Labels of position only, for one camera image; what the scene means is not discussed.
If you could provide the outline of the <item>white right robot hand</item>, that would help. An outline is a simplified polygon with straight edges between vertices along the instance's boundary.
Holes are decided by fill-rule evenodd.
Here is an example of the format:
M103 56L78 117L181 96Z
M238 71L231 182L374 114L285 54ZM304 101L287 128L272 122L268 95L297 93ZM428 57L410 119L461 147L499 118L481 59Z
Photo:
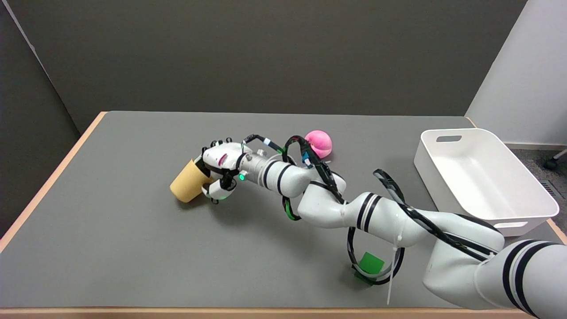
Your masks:
M250 151L244 144L234 143L231 139L213 141L209 148L201 149L194 163L210 179L203 184L201 192L211 202L217 204L233 193L240 174L240 161Z

